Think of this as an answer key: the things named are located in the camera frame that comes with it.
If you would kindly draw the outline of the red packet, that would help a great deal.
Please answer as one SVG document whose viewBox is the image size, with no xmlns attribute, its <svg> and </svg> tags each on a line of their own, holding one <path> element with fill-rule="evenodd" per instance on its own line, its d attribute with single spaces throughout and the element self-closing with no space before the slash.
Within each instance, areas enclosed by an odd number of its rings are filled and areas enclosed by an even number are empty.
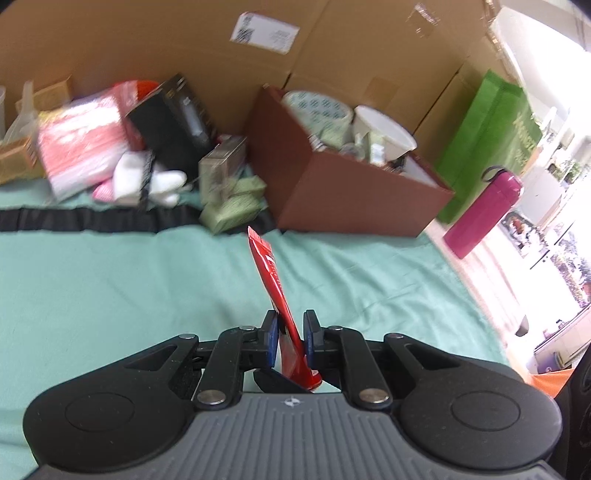
<svg viewBox="0 0 591 480">
<path fill-rule="evenodd" d="M 274 310 L 279 314 L 281 374 L 305 390 L 315 390 L 322 384 L 322 376 L 317 370 L 308 367 L 304 343 L 298 334 L 297 324 L 280 283 L 273 248 L 252 227 L 247 228 L 247 238 L 260 279 L 270 296 Z"/>
</svg>

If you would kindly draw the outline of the olive green small box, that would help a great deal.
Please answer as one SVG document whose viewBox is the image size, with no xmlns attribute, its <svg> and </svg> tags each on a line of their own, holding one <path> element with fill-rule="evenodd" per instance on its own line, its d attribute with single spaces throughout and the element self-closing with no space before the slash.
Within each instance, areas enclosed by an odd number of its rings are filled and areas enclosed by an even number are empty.
<svg viewBox="0 0 591 480">
<path fill-rule="evenodd" d="M 220 204 L 207 203 L 199 221 L 212 234 L 219 234 L 252 221 L 262 210 L 262 202 L 256 197 L 245 194 L 232 196 Z"/>
</svg>

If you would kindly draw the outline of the silver long carton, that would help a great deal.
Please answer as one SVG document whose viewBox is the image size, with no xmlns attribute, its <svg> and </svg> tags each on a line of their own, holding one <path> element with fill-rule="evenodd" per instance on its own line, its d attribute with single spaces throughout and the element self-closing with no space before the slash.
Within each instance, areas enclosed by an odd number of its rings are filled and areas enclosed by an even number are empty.
<svg viewBox="0 0 591 480">
<path fill-rule="evenodd" d="M 246 159 L 246 138 L 223 136 L 198 165 L 198 190 L 201 203 L 220 205 L 231 197 Z"/>
</svg>

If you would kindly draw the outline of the brown storage box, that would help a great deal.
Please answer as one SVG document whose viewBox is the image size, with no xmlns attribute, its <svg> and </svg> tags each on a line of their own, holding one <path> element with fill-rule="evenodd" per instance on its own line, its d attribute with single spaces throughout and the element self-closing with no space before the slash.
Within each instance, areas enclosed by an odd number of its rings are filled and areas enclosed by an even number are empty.
<svg viewBox="0 0 591 480">
<path fill-rule="evenodd" d="M 416 237 L 454 193 L 423 159 L 429 183 L 315 150 L 283 105 L 283 90 L 264 85 L 245 123 L 249 163 L 266 182 L 266 202 L 280 229 Z"/>
</svg>

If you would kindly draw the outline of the black fabric strip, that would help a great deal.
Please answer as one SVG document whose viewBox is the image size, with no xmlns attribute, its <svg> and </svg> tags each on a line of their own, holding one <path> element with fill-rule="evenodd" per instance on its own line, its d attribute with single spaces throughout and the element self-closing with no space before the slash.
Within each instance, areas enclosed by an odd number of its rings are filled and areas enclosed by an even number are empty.
<svg viewBox="0 0 591 480">
<path fill-rule="evenodd" d="M 75 233 L 91 231 L 101 234 L 156 234 L 184 226 L 202 225 L 202 211 L 189 205 L 174 208 L 153 207 L 146 211 L 136 208 L 94 210 L 11 208 L 1 210 L 2 233 L 48 231 Z"/>
</svg>

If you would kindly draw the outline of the white cloth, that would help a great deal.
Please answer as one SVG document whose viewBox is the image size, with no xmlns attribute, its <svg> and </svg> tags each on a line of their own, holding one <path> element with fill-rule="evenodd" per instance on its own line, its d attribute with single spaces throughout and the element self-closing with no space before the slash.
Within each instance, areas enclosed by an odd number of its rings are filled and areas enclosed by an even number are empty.
<svg viewBox="0 0 591 480">
<path fill-rule="evenodd" d="M 174 207 L 186 182 L 184 172 L 161 167 L 147 152 L 126 152 L 113 172 L 112 198 L 127 207 L 138 207 L 142 198 L 157 206 Z"/>
</svg>

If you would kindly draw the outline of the magenta water bottle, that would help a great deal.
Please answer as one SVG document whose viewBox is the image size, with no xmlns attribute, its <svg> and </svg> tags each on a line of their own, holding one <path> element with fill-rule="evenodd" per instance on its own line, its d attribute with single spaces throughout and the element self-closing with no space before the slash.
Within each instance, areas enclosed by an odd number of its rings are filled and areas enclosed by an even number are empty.
<svg viewBox="0 0 591 480">
<path fill-rule="evenodd" d="M 444 235 L 444 242 L 458 259 L 471 253 L 522 195 L 521 179 L 505 167 L 488 167 L 481 180 L 486 188 Z"/>
</svg>

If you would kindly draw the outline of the white paper cup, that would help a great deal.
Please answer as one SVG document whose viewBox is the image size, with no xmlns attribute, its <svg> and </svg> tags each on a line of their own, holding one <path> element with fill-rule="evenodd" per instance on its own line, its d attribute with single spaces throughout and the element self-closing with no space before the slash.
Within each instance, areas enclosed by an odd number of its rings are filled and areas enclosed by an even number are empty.
<svg viewBox="0 0 591 480">
<path fill-rule="evenodd" d="M 387 160 L 396 160 L 417 148 L 415 138 L 391 117 L 367 105 L 353 109 L 353 134 L 377 134 L 384 139 Z"/>
</svg>

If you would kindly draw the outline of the black charger box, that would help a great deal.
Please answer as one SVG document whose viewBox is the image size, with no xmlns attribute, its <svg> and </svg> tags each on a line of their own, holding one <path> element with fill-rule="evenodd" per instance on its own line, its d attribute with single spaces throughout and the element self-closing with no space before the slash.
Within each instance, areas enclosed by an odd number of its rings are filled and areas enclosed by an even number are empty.
<svg viewBox="0 0 591 480">
<path fill-rule="evenodd" d="M 197 179 L 200 160 L 214 149 L 216 129 L 182 74 L 160 84 L 126 118 L 156 162 Z"/>
</svg>

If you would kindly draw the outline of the pink white plastic bags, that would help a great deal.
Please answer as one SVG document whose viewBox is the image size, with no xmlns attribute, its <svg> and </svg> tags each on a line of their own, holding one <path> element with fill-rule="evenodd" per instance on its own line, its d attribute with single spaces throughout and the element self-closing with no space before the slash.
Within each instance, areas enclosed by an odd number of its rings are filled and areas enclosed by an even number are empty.
<svg viewBox="0 0 591 480">
<path fill-rule="evenodd" d="M 109 90 L 40 112 L 37 138 L 57 201 L 109 179 L 129 151 L 116 98 Z"/>
</svg>

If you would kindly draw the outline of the green fabric bag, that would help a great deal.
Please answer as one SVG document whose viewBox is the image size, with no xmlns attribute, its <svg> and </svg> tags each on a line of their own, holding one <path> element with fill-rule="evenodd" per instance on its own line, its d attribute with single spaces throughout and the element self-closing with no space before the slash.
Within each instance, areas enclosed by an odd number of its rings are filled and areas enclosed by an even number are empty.
<svg viewBox="0 0 591 480">
<path fill-rule="evenodd" d="M 453 224 L 486 188 L 485 170 L 524 170 L 542 139 L 525 91 L 488 71 L 459 129 L 436 164 L 454 191 L 438 220 Z"/>
</svg>

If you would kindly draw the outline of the gold patterned box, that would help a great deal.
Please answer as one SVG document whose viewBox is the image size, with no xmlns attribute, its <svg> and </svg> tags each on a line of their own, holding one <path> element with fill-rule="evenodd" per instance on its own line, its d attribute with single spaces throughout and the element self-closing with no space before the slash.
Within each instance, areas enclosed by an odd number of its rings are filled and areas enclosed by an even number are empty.
<svg viewBox="0 0 591 480">
<path fill-rule="evenodd" d="M 17 180 L 45 178 L 45 170 L 31 137 L 25 137 L 0 148 L 0 184 Z"/>
</svg>

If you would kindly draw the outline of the large cardboard box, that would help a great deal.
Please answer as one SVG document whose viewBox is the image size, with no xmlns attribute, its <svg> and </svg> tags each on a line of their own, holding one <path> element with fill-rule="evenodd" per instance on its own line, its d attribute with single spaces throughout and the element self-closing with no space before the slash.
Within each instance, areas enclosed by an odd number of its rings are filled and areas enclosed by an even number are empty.
<svg viewBox="0 0 591 480">
<path fill-rule="evenodd" d="M 236 133 L 260 86 L 328 94 L 415 130 L 456 78 L 518 70 L 496 1 L 13 1 L 1 8 L 6 114 L 26 81 L 87 96 L 185 76 L 214 125 Z"/>
</svg>

